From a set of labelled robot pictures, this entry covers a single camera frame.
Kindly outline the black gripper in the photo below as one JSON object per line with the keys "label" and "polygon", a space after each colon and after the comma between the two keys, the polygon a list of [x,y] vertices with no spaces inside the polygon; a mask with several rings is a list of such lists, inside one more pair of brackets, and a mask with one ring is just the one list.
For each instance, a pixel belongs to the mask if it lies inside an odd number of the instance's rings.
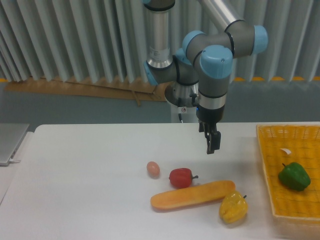
{"label": "black gripper", "polygon": [[198,118],[198,131],[204,133],[207,142],[206,153],[214,154],[220,149],[221,133],[217,130],[216,124],[223,118],[225,106],[217,109],[207,109],[197,106],[196,116]]}

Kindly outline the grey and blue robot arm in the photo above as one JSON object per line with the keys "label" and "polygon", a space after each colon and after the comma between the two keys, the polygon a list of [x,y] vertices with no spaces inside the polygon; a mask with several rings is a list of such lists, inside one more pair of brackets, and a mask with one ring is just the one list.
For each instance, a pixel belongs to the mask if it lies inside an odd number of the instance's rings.
{"label": "grey and blue robot arm", "polygon": [[177,108],[195,109],[206,152],[213,154],[221,144],[217,123],[223,116],[233,61],[264,52],[268,33],[261,25],[246,23],[227,0],[202,0],[200,5],[218,34],[191,31],[172,54],[169,27],[175,2],[143,1],[149,15],[149,54],[143,66],[151,85],[169,83],[167,102]]}

